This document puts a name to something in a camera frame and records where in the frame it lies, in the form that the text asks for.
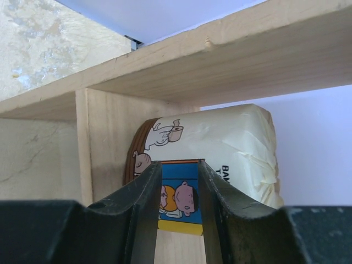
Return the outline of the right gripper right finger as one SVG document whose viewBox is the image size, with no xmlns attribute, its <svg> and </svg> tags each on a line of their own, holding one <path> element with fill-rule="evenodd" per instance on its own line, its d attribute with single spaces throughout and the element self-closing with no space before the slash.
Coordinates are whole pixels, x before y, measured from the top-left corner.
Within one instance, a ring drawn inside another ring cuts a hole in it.
<svg viewBox="0 0 352 264">
<path fill-rule="evenodd" d="M 351 207 L 266 206 L 200 161 L 208 263 L 351 263 Z"/>
</svg>

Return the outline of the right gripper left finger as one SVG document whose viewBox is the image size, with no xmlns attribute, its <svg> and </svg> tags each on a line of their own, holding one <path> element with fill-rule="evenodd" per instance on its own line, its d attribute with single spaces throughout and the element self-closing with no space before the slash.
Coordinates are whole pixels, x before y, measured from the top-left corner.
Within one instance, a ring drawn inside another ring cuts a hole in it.
<svg viewBox="0 0 352 264">
<path fill-rule="evenodd" d="M 90 206 L 1 202 L 1 263 L 153 263 L 162 166 Z"/>
</svg>

